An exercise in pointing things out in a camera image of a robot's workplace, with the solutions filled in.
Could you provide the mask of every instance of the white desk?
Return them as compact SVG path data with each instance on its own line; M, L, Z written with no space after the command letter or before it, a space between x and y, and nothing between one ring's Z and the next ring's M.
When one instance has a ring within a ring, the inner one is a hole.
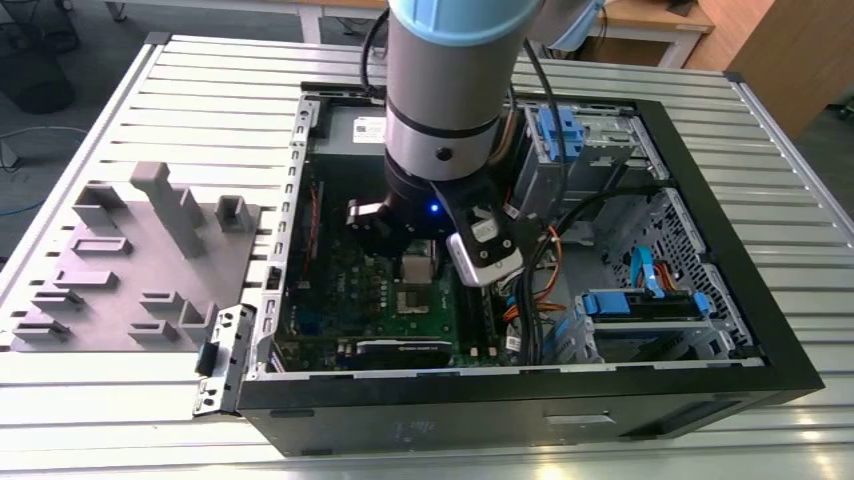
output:
M0 341L79 219L89 181L134 194L169 161L194 195L275 209L301 82L358 83L359 49L175 36L146 45L0 272ZM545 61L558 94L662 102L828 388L666 441L286 459L243 420L191 421L194 353L0 352L0 475L205 479L854 477L854 227L753 94L720 73ZM382 83L382 65L371 66ZM540 91L525 60L518 91ZM275 230L275 212L261 228ZM257 237L258 253L270 235ZM266 262L246 280L263 282ZM247 288L242 301L259 301Z

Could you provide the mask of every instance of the blue latch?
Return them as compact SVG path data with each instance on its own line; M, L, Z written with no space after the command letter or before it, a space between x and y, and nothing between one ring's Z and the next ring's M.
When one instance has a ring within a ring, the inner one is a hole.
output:
M665 291L658 286L658 279L656 278L653 250L649 247L637 246L632 254L632 265L629 266L629 282L636 288L638 287L641 274L644 274L645 288L653 292L656 298L665 298Z
M585 148L585 127L576 121L573 109L560 108L558 114L561 115L561 125L564 127L566 161L574 162ZM553 162L557 162L561 152L558 149L558 131L556 128L554 115L546 107L540 109L540 128L544 132L546 143L549 143L549 158Z
M588 315L632 313L629 300L624 292L592 292L582 295Z
M712 312L712 304L709 303L709 297L704 292L694 292L694 303L697 303L700 313L709 315Z

